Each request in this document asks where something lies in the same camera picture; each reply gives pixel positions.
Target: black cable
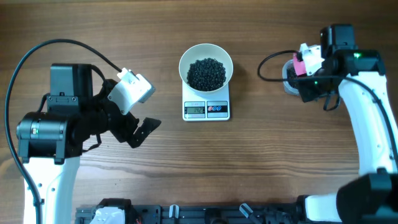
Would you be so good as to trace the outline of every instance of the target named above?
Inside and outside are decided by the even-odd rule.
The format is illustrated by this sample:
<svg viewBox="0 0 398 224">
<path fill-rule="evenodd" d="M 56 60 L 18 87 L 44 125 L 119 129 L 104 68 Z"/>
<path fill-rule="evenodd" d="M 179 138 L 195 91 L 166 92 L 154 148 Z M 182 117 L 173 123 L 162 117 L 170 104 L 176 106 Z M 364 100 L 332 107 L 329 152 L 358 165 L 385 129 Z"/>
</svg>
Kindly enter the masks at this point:
<svg viewBox="0 0 398 224">
<path fill-rule="evenodd" d="M 88 149 L 83 149 L 82 152 L 88 152 L 88 151 L 90 151 L 92 149 L 95 149 L 95 148 L 97 148 L 97 147 L 99 147 L 101 145 L 102 140 L 101 140 L 100 134 L 96 134 L 95 136 L 97 137 L 97 143 L 92 145 L 92 146 L 90 146 Z"/>
<path fill-rule="evenodd" d="M 37 110 L 38 113 L 39 113 L 39 112 L 42 112 L 43 107 L 44 107 L 44 103 L 45 103 L 45 101 L 47 100 L 47 97 L 48 97 L 48 96 L 50 96 L 50 93 L 46 93 L 46 94 L 43 95 L 42 101 L 40 102 L 40 106 L 39 106 L 39 108 L 38 108 L 38 110 Z"/>
<path fill-rule="evenodd" d="M 286 53 L 298 53 L 298 51 L 296 50 L 284 50 L 281 52 L 277 52 L 274 53 L 268 57 L 266 57 L 259 65 L 258 69 L 257 69 L 257 75 L 264 81 L 267 82 L 305 82 L 305 81 L 319 81 L 319 80 L 330 80 L 330 79 L 338 79 L 338 80 L 348 80 L 350 82 L 356 83 L 358 84 L 360 87 L 364 88 L 366 91 L 368 91 L 370 93 L 370 95 L 373 97 L 374 102 L 377 103 L 377 105 L 379 106 L 379 109 L 383 115 L 384 118 L 384 122 L 386 124 L 386 128 L 387 128 L 387 132 L 388 135 L 390 137 L 390 141 L 391 141 L 391 148 L 392 148 L 392 153 L 394 155 L 394 160 L 396 162 L 396 167 L 398 169 L 398 151 L 397 151 L 397 145 L 396 145 L 396 140 L 394 138 L 394 133 L 392 132 L 392 126 L 391 126 L 391 122 L 388 118 L 386 109 L 384 108 L 382 101 L 377 97 L 377 95 L 364 83 L 354 79 L 354 78 L 350 78 L 350 77 L 339 77 L 339 76 L 321 76 L 321 77 L 311 77 L 311 78 L 298 78 L 298 79 L 291 79 L 291 78 L 266 78 L 263 77 L 260 73 L 260 69 L 262 67 L 262 65 L 268 61 L 269 59 L 281 55 L 281 54 L 286 54 Z"/>
<path fill-rule="evenodd" d="M 84 47 L 85 49 L 93 52 L 100 58 L 102 58 L 106 63 L 108 63 L 110 66 L 112 66 L 114 69 L 116 69 L 118 72 L 121 72 L 122 70 L 117 67 L 114 63 L 112 63 L 109 59 L 107 59 L 104 55 L 99 53 L 97 50 L 94 48 L 90 47 L 89 45 L 86 45 L 84 43 L 81 43 L 76 40 L 69 40 L 69 39 L 54 39 L 54 40 L 48 40 L 45 42 L 42 42 L 39 45 L 36 45 L 34 48 L 30 49 L 21 59 L 21 61 L 18 63 L 14 73 L 12 74 L 10 83 L 8 85 L 7 93 L 6 93 L 6 102 L 4 105 L 4 127 L 6 129 L 6 138 L 8 142 L 8 146 L 10 147 L 11 155 L 12 158 L 14 159 L 15 163 L 17 164 L 17 167 L 19 171 L 21 172 L 23 178 L 26 180 L 27 185 L 29 186 L 33 199 L 34 199 L 34 207 L 36 208 L 36 224 L 41 224 L 42 223 L 42 212 L 41 212 L 41 206 L 40 204 L 42 203 L 42 199 L 40 198 L 39 191 L 37 190 L 37 187 L 35 186 L 32 177 L 29 175 L 29 173 L 25 170 L 25 167 L 22 165 L 22 162 L 18 158 L 18 154 L 15 150 L 14 143 L 12 142 L 11 138 L 11 132 L 10 132 L 10 124 L 9 124 L 9 104 L 10 104 L 10 96 L 11 96 L 11 90 L 12 86 L 14 85 L 15 79 L 18 75 L 19 70 L 21 69 L 22 65 L 26 61 L 26 59 L 37 49 L 44 47 L 48 44 L 54 44 L 54 43 L 68 43 L 68 44 L 75 44 L 79 45 L 81 47 Z"/>
<path fill-rule="evenodd" d="M 104 74 L 101 72 L 101 70 L 100 70 L 97 66 L 91 65 L 91 69 L 92 69 L 94 72 L 96 72 L 96 73 L 99 75 L 99 77 L 102 78 L 102 81 L 103 81 L 103 82 L 107 82 L 106 79 L 105 79 Z"/>
<path fill-rule="evenodd" d="M 326 100 L 325 100 L 325 104 L 323 105 L 323 110 L 324 111 L 332 111 L 332 110 L 337 109 L 340 106 L 340 101 L 341 101 L 340 100 L 340 94 L 337 94 L 336 103 L 335 103 L 335 105 L 332 108 L 328 108 L 329 102 L 330 102 L 330 98 L 331 98 L 331 95 L 328 94 L 328 96 L 326 97 Z"/>
</svg>

